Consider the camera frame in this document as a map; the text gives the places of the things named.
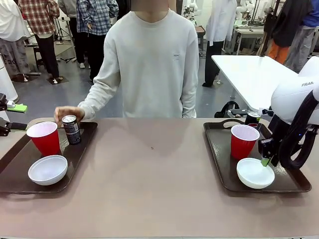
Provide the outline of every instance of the orange pants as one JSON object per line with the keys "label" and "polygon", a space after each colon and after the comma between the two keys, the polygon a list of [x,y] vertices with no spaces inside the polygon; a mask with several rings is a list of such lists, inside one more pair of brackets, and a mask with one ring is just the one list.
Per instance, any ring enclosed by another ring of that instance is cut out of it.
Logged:
{"label": "orange pants", "polygon": [[280,47],[273,41],[268,56],[283,64],[288,56],[288,52],[289,47]]}

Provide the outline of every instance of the checkered shirt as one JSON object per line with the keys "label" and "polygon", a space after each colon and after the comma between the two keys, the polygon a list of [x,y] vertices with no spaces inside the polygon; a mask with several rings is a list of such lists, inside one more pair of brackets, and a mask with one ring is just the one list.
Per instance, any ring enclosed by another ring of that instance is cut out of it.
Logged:
{"label": "checkered shirt", "polygon": [[53,18],[60,16],[55,0],[19,0],[19,7],[34,34],[54,33]]}
{"label": "checkered shirt", "polygon": [[77,0],[77,29],[94,35],[106,35],[111,28],[111,18],[116,17],[119,7],[116,0]]}

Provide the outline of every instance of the person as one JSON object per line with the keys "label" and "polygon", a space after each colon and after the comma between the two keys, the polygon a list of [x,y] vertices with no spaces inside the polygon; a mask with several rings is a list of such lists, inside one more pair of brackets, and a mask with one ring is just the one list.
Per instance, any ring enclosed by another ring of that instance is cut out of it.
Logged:
{"label": "person", "polygon": [[119,7],[116,0],[77,0],[76,9],[78,32],[89,34],[88,62],[93,80],[103,63],[104,39],[111,28],[111,18],[118,15]]}
{"label": "person", "polygon": [[284,63],[296,73],[299,73],[307,62],[316,27],[319,26],[319,0],[312,0],[312,5],[313,10],[304,17]]}
{"label": "person", "polygon": [[131,10],[131,1],[130,0],[116,0],[119,6],[119,14],[117,20],[120,20]]}
{"label": "person", "polygon": [[84,69],[84,50],[88,34],[77,31],[76,0],[58,0],[58,4],[62,12],[70,18],[70,30],[74,39],[76,59],[80,69]]}
{"label": "person", "polygon": [[176,0],[168,0],[168,7],[176,12]]}
{"label": "person", "polygon": [[59,75],[53,39],[53,18],[60,16],[58,3],[55,0],[19,0],[19,7],[34,33],[44,66],[53,77],[53,83],[57,84],[63,80]]}
{"label": "person", "polygon": [[183,0],[176,0],[176,13],[182,15],[183,13]]}
{"label": "person", "polygon": [[303,18],[312,11],[311,0],[286,0],[272,30],[268,56],[283,64]]}
{"label": "person", "polygon": [[211,58],[212,55],[221,55],[224,40],[231,40],[233,32],[236,0],[215,0],[206,27],[207,50],[205,61],[205,82],[203,87],[211,87],[216,76],[219,74],[219,67]]}
{"label": "person", "polygon": [[91,119],[123,91],[123,116],[195,118],[198,40],[186,18],[167,9],[167,1],[133,0],[132,10],[108,32],[104,62],[86,99],[78,107],[57,107],[65,115]]}
{"label": "person", "polygon": [[20,9],[13,0],[0,2],[0,53],[11,78],[23,74],[27,81],[30,72],[26,57],[24,40],[30,33],[21,15]]}

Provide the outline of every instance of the lab coat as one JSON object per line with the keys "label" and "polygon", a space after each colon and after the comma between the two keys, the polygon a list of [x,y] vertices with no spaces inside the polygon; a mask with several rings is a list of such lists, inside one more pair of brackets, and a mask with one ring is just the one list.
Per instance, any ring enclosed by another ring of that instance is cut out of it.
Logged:
{"label": "lab coat", "polygon": [[206,39],[212,46],[214,41],[231,40],[236,15],[236,0],[212,0],[213,7],[206,26]]}
{"label": "lab coat", "polygon": [[30,36],[20,9],[13,0],[0,0],[0,18],[1,39],[17,41]]}

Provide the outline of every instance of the red plastic cup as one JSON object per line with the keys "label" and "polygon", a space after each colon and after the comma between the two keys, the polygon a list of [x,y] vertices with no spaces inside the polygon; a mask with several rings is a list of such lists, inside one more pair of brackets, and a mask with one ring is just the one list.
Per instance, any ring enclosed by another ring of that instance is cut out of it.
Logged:
{"label": "red plastic cup", "polygon": [[43,156],[56,155],[60,151],[58,125],[42,122],[31,126],[26,134],[32,139]]}
{"label": "red plastic cup", "polygon": [[257,128],[258,124],[257,123],[250,123],[250,124],[248,124],[248,126],[250,126],[252,128]]}
{"label": "red plastic cup", "polygon": [[260,134],[248,125],[238,124],[231,128],[231,156],[235,159],[247,158]]}

